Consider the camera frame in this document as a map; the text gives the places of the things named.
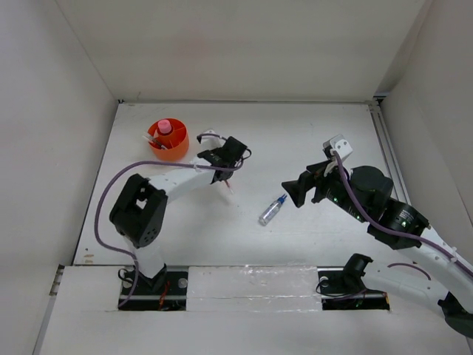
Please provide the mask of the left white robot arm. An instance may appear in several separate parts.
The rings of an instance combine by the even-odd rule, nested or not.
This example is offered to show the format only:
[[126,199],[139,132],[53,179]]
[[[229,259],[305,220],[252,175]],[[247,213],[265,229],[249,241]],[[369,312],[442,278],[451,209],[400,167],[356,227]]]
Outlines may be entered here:
[[251,156],[251,150],[230,136],[213,132],[197,136],[204,150],[189,163],[159,161],[172,166],[169,172],[128,178],[109,215],[138,262],[137,276],[145,291],[156,294],[166,282],[167,267],[160,255],[157,237],[162,229],[166,207],[195,189],[226,182]]

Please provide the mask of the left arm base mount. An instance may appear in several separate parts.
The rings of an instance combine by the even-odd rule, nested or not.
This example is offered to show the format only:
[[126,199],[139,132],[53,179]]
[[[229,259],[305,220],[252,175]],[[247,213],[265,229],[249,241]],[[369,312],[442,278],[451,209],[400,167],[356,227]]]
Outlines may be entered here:
[[132,292],[134,272],[120,269],[121,281],[118,309],[120,311],[185,311],[188,289],[188,269],[171,269],[166,281],[153,291],[144,280],[139,279]]

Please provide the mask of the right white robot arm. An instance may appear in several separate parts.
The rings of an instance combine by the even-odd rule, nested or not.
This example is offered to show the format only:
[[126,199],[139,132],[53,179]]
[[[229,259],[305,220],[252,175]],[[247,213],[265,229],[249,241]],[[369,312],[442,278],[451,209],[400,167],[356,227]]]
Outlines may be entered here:
[[312,203],[329,200],[367,223],[369,235],[426,274],[418,279],[355,253],[339,270],[319,272],[316,290],[325,305],[334,308],[340,302],[353,309],[367,294],[395,294],[428,308],[454,331],[472,337],[472,265],[439,236],[426,233],[429,221],[420,212],[392,198],[393,182],[381,170],[359,166],[347,171],[326,160],[308,166],[296,180],[282,183],[282,188],[296,207],[304,205],[309,191],[314,192]]

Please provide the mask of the green pen refill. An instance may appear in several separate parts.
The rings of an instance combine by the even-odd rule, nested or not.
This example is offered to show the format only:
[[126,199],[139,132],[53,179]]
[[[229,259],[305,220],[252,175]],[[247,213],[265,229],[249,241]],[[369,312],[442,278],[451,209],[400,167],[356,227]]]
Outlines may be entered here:
[[155,146],[157,149],[167,150],[167,148],[162,143],[160,143],[159,141],[151,140],[151,141],[149,141],[149,143],[152,146]]

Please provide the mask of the pink capped small bottle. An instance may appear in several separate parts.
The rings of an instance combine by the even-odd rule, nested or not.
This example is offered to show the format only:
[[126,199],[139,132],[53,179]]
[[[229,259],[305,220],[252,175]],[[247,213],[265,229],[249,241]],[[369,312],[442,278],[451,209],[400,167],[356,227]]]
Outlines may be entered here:
[[157,131],[159,135],[169,135],[173,132],[173,126],[168,119],[159,120],[157,122]]

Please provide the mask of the red pen refill with white end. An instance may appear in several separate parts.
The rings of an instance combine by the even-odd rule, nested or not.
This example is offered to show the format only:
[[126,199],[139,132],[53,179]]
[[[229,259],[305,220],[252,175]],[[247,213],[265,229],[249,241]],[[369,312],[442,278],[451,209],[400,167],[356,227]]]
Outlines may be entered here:
[[228,180],[224,180],[224,183],[225,183],[225,185],[227,186],[227,188],[228,188],[228,190],[230,191],[230,193],[231,193],[232,195],[234,195],[234,190],[231,188],[231,185],[230,185],[230,183],[228,182]]

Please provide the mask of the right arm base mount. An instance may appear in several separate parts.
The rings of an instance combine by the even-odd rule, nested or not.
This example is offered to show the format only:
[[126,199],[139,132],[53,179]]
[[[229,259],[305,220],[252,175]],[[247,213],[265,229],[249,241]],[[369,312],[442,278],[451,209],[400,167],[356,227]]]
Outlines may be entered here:
[[323,311],[389,311],[385,292],[349,285],[342,278],[341,269],[322,269],[318,272],[316,293],[321,296]]

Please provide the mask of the clear spray bottle blue nozzle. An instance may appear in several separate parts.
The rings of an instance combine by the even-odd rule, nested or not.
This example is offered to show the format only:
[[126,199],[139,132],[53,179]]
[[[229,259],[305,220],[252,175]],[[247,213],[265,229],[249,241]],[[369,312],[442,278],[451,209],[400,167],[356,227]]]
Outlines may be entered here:
[[282,205],[285,203],[287,194],[283,194],[278,197],[263,213],[259,216],[259,224],[266,226],[278,213]]

